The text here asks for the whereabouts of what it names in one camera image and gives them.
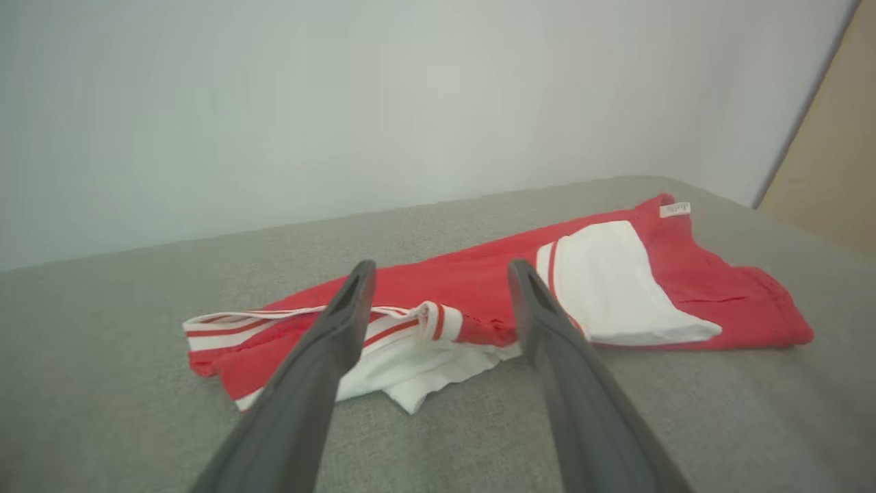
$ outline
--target gray couch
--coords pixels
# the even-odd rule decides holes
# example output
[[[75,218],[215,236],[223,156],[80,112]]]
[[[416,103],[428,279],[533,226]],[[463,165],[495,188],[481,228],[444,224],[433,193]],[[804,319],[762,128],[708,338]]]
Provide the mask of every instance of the gray couch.
[[[347,273],[420,261],[661,192],[695,236],[763,268],[816,331],[805,347],[600,349],[695,489],[876,489],[876,266],[684,183],[614,178],[186,241],[0,274],[0,490],[184,491],[238,413],[187,367],[180,322]],[[401,239],[385,240],[403,230]],[[557,491],[540,389],[509,361],[432,395],[336,406],[320,491]]]

